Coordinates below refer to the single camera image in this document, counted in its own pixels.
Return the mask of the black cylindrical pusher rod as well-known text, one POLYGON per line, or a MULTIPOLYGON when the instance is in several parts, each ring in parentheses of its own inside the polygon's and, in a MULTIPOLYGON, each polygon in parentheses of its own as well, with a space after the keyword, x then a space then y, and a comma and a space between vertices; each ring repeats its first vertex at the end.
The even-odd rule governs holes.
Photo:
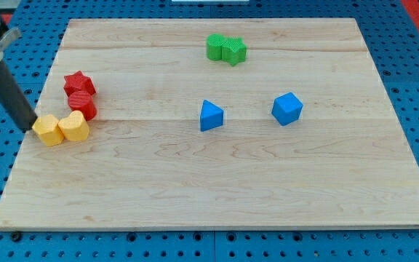
POLYGON ((31 130, 37 115, 7 64, 0 61, 0 104, 23 132, 31 130))

